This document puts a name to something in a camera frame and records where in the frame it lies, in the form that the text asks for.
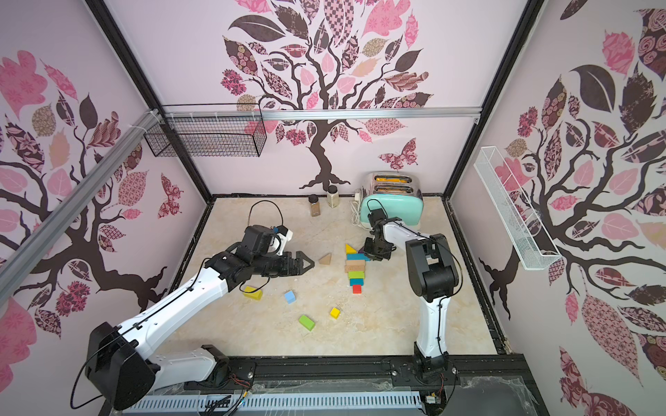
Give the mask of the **printed wood rectangle block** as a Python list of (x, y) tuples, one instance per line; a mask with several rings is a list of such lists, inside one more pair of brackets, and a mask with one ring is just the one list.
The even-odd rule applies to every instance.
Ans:
[(364, 272), (365, 267), (363, 265), (346, 265), (344, 270), (346, 273)]

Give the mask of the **natural wood triangle block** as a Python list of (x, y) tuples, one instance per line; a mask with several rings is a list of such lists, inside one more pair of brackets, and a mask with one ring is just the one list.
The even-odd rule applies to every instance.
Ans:
[(322, 258), (320, 258), (318, 260), (318, 263), (320, 265), (330, 265), (331, 264), (331, 258), (332, 258), (332, 254), (327, 253), (326, 255), (322, 256)]

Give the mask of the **long teal rectangle block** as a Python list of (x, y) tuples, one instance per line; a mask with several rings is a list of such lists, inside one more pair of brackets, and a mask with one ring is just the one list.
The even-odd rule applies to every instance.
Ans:
[(346, 259), (348, 261), (366, 261), (368, 262), (370, 258), (368, 258), (365, 254), (363, 253), (353, 253), (353, 254), (347, 254)]

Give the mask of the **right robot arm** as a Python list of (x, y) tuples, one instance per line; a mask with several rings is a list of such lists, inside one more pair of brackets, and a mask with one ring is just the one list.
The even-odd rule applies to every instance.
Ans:
[(376, 218), (369, 223), (371, 236), (364, 244), (365, 255), (383, 261), (396, 249), (403, 250), (409, 285), (420, 298), (413, 356), (416, 376), (423, 381), (446, 376), (453, 367), (446, 343), (447, 312), (461, 289), (460, 262), (442, 234), (413, 231), (399, 218)]

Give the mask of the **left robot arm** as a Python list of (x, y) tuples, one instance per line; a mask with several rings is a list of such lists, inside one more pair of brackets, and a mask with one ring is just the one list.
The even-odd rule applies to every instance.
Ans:
[(249, 260), (222, 251), (170, 295), (117, 326), (108, 322), (92, 330), (82, 373), (114, 410), (138, 403), (168, 369), (151, 360), (166, 339), (207, 305), (229, 294), (252, 276), (297, 277), (316, 262), (298, 251), (258, 255)]

